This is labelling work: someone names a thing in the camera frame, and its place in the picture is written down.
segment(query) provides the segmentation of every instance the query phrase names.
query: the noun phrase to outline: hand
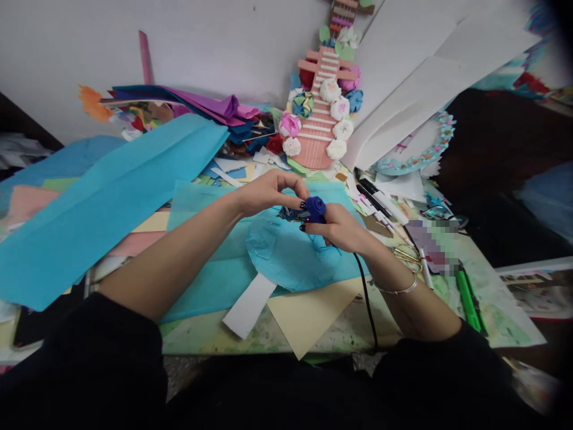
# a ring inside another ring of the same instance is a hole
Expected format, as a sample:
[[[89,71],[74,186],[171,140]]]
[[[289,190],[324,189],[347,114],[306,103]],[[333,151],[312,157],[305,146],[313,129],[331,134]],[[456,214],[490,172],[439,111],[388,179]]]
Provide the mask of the hand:
[[[370,240],[374,238],[362,227],[344,206],[338,203],[326,205],[324,214],[326,224],[304,224],[304,230],[308,234],[324,237],[326,245],[334,244],[337,248],[346,252],[354,252],[362,255]]]
[[[285,188],[294,190],[298,197],[283,194],[281,191]],[[231,195],[237,199],[241,216],[249,217],[273,206],[300,209],[300,204],[310,197],[310,191],[300,176],[272,169]]]

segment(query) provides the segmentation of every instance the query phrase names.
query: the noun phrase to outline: gold scissors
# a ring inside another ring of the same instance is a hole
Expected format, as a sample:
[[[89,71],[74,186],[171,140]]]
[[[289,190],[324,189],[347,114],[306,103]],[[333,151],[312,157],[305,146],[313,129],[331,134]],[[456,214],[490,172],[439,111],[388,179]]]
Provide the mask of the gold scissors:
[[[412,248],[410,245],[401,244],[397,247],[388,247],[388,249],[396,256],[396,258],[405,262],[407,267],[412,269],[414,272],[420,273],[422,271],[420,255],[415,248]]]

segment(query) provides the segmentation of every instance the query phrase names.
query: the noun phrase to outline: glue gun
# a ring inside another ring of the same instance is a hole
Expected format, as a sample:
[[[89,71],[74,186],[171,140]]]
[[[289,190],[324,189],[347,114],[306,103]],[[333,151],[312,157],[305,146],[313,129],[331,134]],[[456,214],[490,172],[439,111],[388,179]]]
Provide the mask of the glue gun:
[[[326,212],[326,204],[323,200],[320,197],[309,197],[305,203],[301,204],[300,210],[283,206],[277,216],[289,222],[326,224],[324,212]]]

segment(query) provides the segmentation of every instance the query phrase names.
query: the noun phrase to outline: bangle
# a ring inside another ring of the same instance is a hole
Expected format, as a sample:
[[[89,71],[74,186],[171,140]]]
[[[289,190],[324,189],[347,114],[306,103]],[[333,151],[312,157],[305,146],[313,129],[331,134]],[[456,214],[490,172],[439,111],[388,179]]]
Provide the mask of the bangle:
[[[398,294],[403,294],[403,293],[409,293],[410,291],[412,291],[413,289],[416,288],[416,286],[418,285],[418,275],[416,274],[416,272],[412,272],[414,274],[414,283],[412,285],[410,285],[408,288],[406,288],[405,290],[399,290],[399,291],[386,291],[383,290],[382,288],[380,288],[376,282],[374,283],[374,285],[376,285],[376,288],[378,288],[380,291],[382,291],[383,293],[386,294],[394,294],[395,296],[397,296]]]

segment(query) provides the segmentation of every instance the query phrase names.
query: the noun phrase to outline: black cord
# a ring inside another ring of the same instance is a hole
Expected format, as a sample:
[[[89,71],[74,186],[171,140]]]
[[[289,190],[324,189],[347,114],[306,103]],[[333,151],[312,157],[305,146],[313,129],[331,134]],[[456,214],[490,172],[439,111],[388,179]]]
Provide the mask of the black cord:
[[[368,310],[368,318],[370,318],[370,327],[372,327],[372,335],[374,336],[374,351],[378,350],[378,336],[376,335],[376,327],[374,325],[374,319],[372,318],[372,310],[370,309],[370,300],[368,298],[368,289],[366,288],[366,278],[364,277],[364,270],[362,270],[362,264],[358,259],[356,253],[353,253],[358,263],[358,268],[360,269],[360,275],[362,276],[362,286],[364,287],[364,298],[366,299],[366,308]]]

